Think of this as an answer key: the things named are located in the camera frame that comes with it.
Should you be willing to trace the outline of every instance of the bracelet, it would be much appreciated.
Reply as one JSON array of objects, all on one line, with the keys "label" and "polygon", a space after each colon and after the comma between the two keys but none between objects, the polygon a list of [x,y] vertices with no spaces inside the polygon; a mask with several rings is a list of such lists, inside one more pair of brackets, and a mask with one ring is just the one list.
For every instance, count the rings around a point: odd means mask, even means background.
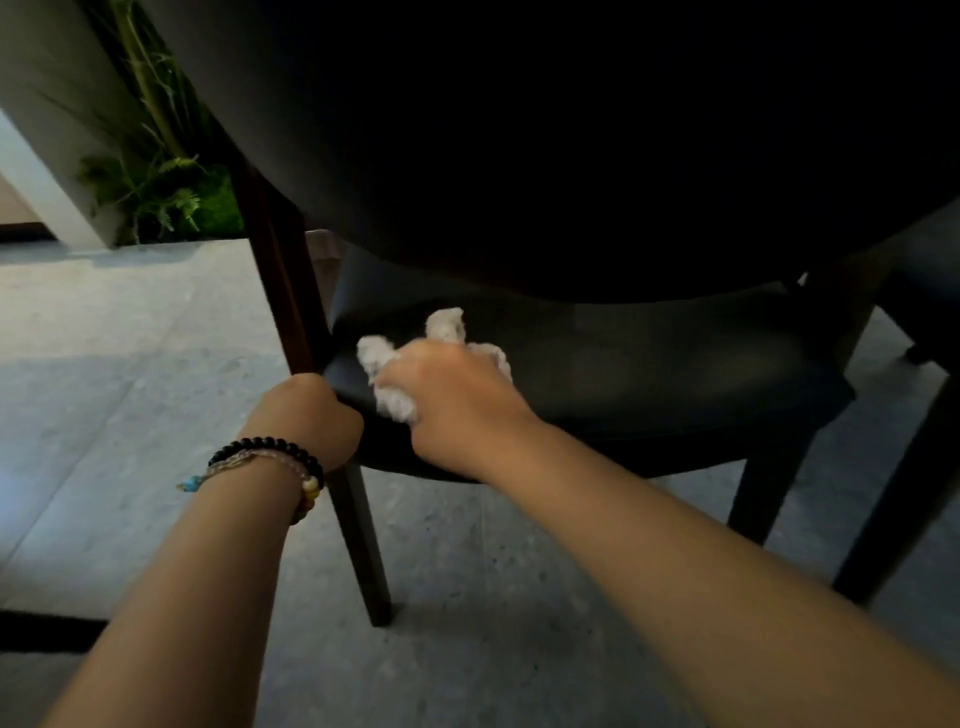
[{"label": "bracelet", "polygon": [[272,437],[245,437],[235,440],[210,458],[204,474],[188,477],[184,482],[178,483],[177,488],[185,493],[196,493],[200,486],[217,473],[239,468],[255,457],[269,457],[300,477],[303,492],[290,524],[302,521],[306,514],[313,510],[317,496],[324,486],[324,468],[320,461],[305,449],[284,440],[274,440]]}]

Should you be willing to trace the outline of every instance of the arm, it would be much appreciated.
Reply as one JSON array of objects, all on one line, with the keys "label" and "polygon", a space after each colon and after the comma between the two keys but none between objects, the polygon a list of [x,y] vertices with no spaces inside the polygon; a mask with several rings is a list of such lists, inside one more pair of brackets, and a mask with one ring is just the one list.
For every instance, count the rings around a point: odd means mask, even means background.
[{"label": "arm", "polygon": [[[296,442],[334,470],[353,455],[362,428],[319,376],[298,375],[264,396],[239,436]],[[45,728],[250,725],[280,553],[299,501],[300,479],[268,458],[210,478]]]},{"label": "arm", "polygon": [[417,342],[378,383],[416,401],[421,456],[501,490],[570,551],[710,725],[960,725],[945,674],[821,584],[537,420],[489,362]]}]

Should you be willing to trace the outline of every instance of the person's left arm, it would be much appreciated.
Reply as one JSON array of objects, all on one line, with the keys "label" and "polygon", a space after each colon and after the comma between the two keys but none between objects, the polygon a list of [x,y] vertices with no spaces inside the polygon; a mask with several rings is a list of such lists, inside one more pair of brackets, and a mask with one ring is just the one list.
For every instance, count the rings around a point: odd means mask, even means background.
[{"label": "person's left arm", "polygon": [[[329,472],[362,430],[321,377],[297,375],[264,395],[238,437],[297,443]],[[43,726],[250,725],[300,493],[300,478],[266,457],[204,483]]]}]

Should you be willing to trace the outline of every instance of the chair seat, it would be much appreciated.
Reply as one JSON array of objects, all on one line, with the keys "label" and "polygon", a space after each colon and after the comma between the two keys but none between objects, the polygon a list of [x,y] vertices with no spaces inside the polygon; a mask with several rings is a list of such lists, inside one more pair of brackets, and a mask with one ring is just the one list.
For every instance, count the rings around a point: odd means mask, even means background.
[{"label": "chair seat", "polygon": [[330,307],[327,377],[366,421],[362,465],[459,479],[423,463],[409,429],[376,413],[356,359],[360,336],[397,345],[426,316],[461,306],[469,341],[506,352],[516,387],[547,422],[635,473],[729,462],[830,422],[850,385],[803,335],[778,283],[661,303],[552,303],[436,278],[350,248]]},{"label": "chair seat", "polygon": [[960,373],[960,207],[910,240],[879,303],[951,374]]}]

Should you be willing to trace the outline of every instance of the blue charm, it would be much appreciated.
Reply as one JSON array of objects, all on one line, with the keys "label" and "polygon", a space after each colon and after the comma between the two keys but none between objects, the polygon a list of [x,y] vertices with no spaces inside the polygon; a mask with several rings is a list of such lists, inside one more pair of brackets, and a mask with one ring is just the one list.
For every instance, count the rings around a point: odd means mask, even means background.
[{"label": "blue charm", "polygon": [[203,482],[204,479],[199,475],[191,475],[177,487],[185,493],[196,493],[200,490],[201,483]]}]

